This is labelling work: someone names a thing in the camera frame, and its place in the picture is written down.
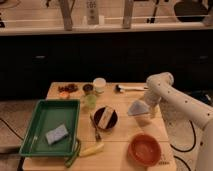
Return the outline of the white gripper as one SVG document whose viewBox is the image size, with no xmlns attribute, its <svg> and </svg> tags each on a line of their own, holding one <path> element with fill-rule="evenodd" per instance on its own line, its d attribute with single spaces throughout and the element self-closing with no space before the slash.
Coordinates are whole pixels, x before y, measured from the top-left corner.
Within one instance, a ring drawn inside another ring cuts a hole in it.
<svg viewBox="0 0 213 171">
<path fill-rule="evenodd" d="M 157 113 L 157 102 L 151 99 L 140 98 L 140 110 L 136 116 L 140 125 L 147 125 L 155 118 Z"/>
</svg>

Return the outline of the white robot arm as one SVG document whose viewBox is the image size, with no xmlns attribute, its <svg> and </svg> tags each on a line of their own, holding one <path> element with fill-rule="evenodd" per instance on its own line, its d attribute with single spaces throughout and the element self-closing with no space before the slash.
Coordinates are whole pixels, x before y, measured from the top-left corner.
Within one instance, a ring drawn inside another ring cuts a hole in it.
<svg viewBox="0 0 213 171">
<path fill-rule="evenodd" d="M 165 99 L 194 122 L 203 131 L 195 171 L 213 171 L 213 107 L 173 88 L 173 83 L 170 72 L 149 76 L 142 101 L 148 112 L 154 114 L 160 100 Z"/>
</svg>

